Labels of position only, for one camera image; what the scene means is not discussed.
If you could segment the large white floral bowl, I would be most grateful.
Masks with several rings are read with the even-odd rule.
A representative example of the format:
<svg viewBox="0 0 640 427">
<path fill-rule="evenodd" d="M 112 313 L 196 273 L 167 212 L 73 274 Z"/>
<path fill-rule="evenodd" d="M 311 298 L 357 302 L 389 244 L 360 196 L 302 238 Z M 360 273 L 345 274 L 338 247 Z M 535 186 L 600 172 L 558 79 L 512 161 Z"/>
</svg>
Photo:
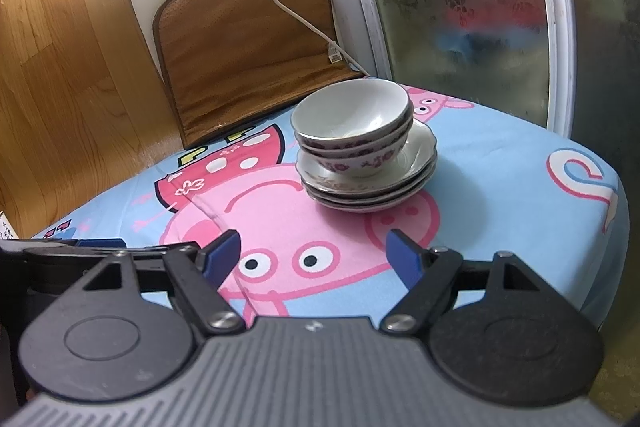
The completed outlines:
<svg viewBox="0 0 640 427">
<path fill-rule="evenodd" d="M 321 167 L 329 170 L 329 172 L 345 173 L 347 176 L 356 176 L 358 178 L 358 176 L 371 176 L 371 174 L 385 167 L 404 148 L 408 134 L 409 132 L 406 136 L 402 136 L 399 140 L 382 148 L 382 150 L 376 150 L 358 157 L 326 158 L 311 154 L 302 148 L 300 149 L 310 155 Z"/>
</svg>

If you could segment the blue cartoon pig tablecloth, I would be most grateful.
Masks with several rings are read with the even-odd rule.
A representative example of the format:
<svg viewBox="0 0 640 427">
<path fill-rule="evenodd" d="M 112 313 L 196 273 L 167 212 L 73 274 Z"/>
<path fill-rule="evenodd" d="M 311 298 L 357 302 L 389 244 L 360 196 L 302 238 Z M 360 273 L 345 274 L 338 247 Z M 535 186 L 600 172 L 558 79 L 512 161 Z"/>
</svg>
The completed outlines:
<svg viewBox="0 0 640 427">
<path fill-rule="evenodd" d="M 513 251 L 593 323 L 610 311 L 628 245 L 615 170 L 585 147 L 496 110 L 410 90 L 439 158 L 433 178 L 398 206 L 323 207 L 295 169 L 288 112 L 172 155 L 43 231 L 48 239 L 122 239 L 130 247 L 241 237 L 221 295 L 247 320 L 370 317 L 406 293 L 387 263 L 393 229 L 469 259 Z"/>
</svg>

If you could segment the frosted glass sliding door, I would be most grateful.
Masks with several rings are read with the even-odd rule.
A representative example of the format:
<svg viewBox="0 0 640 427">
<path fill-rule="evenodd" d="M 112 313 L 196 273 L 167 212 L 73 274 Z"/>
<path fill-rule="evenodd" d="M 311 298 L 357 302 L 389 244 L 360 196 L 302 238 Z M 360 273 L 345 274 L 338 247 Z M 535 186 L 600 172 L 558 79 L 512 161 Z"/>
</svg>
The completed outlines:
<svg viewBox="0 0 640 427">
<path fill-rule="evenodd" d="M 634 123 L 639 0 L 334 0 L 373 74 L 594 144 Z"/>
</svg>

